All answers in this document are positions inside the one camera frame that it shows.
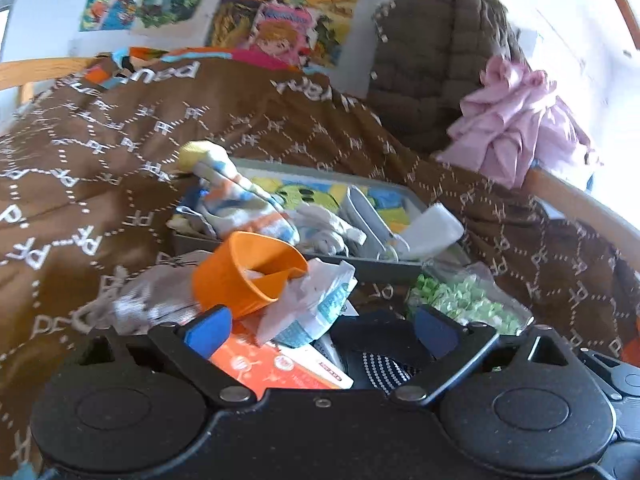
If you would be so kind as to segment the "white cloth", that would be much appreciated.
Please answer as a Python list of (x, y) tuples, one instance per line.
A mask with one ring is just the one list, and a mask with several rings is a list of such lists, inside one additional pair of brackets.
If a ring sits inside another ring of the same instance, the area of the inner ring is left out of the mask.
[(436, 203), (416, 217), (401, 233), (408, 249), (404, 260), (435, 257), (456, 244), (464, 234), (462, 223), (441, 203)]

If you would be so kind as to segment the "cartoon girl poster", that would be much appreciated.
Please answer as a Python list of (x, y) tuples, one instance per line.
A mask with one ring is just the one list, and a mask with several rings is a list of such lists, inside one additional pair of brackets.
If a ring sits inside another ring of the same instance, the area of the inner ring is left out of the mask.
[(255, 15), (245, 47), (285, 64), (305, 67), (317, 42), (318, 18), (320, 13), (306, 6), (265, 2)]

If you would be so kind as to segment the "white plastic wrapper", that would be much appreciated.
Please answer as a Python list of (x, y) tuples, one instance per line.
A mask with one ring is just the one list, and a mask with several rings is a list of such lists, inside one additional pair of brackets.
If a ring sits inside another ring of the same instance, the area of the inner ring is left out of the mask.
[(265, 307), (257, 324), (258, 346), (267, 342), (300, 348), (322, 337), (343, 311), (358, 281), (348, 262), (308, 262), (308, 272), (285, 285), (280, 298)]

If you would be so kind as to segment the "yellow striped sock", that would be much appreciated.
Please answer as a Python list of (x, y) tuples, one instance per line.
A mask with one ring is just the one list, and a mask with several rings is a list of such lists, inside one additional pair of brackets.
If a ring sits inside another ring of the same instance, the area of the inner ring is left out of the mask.
[(178, 170), (198, 178), (198, 211), (225, 240), (234, 232), (250, 232), (299, 242), (299, 232), (280, 203), (240, 174), (227, 151), (210, 141), (191, 141), (178, 151)]

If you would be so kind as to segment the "pink crumpled cloth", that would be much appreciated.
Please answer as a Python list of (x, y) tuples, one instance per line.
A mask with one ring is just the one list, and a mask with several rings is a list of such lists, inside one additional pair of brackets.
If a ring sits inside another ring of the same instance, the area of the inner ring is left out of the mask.
[(447, 129), (451, 143), (437, 155), (440, 162), (519, 188), (533, 164), (572, 178), (597, 161), (590, 137), (546, 72), (494, 56), (480, 83), (461, 100), (461, 117)]

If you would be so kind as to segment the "grey drawstring pouch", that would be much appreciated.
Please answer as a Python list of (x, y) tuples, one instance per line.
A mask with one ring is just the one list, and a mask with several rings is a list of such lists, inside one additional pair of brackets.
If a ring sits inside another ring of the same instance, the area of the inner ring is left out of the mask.
[(116, 266), (111, 283), (104, 283), (95, 300), (70, 317), (79, 333), (112, 328), (119, 335), (143, 335), (163, 323), (184, 325), (200, 313), (191, 278), (208, 252), (196, 250), (167, 258), (132, 278)]

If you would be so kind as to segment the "blue white small sock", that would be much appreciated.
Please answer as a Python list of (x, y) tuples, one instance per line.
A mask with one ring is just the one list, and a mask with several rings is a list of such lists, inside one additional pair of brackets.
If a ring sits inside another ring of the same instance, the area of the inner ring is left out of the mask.
[(190, 188), (176, 206), (174, 213), (166, 222), (171, 231), (182, 235), (216, 240), (217, 233), (204, 216), (198, 211), (201, 189)]

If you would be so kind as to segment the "orange plastic cup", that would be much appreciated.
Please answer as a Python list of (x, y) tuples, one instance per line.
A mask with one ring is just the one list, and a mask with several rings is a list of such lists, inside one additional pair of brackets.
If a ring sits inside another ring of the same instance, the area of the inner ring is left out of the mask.
[(293, 246), (234, 232), (195, 269), (191, 286), (203, 311), (224, 306), (240, 320), (276, 302), (288, 281), (307, 273), (307, 260)]

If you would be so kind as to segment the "wooden bed rail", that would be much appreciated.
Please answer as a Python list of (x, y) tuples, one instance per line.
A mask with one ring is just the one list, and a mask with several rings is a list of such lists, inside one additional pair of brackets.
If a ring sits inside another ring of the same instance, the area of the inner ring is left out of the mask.
[(613, 243), (627, 262), (639, 271), (639, 230), (586, 192), (539, 167), (530, 168), (523, 190), (564, 214), (587, 223)]

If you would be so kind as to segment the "brown patterned PF blanket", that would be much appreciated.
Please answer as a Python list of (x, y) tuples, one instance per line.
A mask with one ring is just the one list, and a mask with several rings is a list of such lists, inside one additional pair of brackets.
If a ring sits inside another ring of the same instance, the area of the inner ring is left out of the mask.
[(112, 88), (81, 74), (40, 94), (1, 133), (1, 473), (36, 466), (36, 395), (79, 340), (70, 317), (167, 259), (168, 219), (192, 185), (179, 148), (405, 186), (465, 227), (498, 285), (575, 347), (639, 359), (631, 251), (527, 194), (436, 162), (326, 77), (226, 58), (158, 60)]

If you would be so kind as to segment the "wooden headboard rail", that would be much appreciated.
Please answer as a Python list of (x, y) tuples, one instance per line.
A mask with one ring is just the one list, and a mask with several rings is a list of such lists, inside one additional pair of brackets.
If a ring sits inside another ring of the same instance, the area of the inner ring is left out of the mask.
[(0, 90), (17, 90), (17, 105), (35, 96), (35, 84), (77, 73), (96, 62), (95, 58), (35, 58), (34, 60), (2, 62)]

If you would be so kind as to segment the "grey face mask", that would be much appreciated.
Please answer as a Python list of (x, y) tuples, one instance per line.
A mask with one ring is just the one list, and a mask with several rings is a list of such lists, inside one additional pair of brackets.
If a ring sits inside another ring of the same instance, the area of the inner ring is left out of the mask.
[(395, 234), (374, 209), (359, 188), (349, 185), (340, 206), (341, 216), (366, 239), (362, 244), (352, 242), (350, 250), (358, 258), (397, 262), (407, 255), (410, 246)]

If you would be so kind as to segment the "grey tray with cartoon picture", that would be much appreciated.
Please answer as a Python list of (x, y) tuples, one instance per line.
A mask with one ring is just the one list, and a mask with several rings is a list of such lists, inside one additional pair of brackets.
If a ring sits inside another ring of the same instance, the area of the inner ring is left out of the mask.
[[(423, 206), (416, 196), (404, 188), (376, 184), (344, 174), (328, 178), (317, 170), (295, 166), (277, 168), (268, 162), (229, 158), (242, 176), (259, 185), (280, 203), (288, 220), (299, 232), (299, 242), (293, 246), (303, 254), (323, 260), (348, 259), (354, 266), (363, 261), (399, 264), (426, 260), (375, 261), (358, 258), (350, 250), (352, 242), (362, 244), (366, 236), (341, 216), (341, 202), (349, 185), (356, 186), (367, 196), (374, 209), (399, 236), (416, 217), (431, 207)], [(175, 234), (197, 238), (204, 247), (214, 247), (222, 242)]]

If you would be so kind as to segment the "brown quilted jacket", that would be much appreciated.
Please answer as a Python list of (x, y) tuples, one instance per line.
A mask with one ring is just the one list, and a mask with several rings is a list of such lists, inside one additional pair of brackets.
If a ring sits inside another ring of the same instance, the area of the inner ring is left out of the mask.
[(374, 22), (368, 102), (383, 126), (420, 154), (450, 143), (460, 101), (482, 86), (490, 58), (525, 60), (498, 0), (390, 0)]

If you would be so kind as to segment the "dark striped sock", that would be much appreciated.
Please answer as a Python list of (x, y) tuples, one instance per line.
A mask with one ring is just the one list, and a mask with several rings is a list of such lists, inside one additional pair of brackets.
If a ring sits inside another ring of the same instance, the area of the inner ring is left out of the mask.
[(390, 394), (434, 362), (412, 323), (389, 310), (341, 315), (329, 336), (357, 390)]

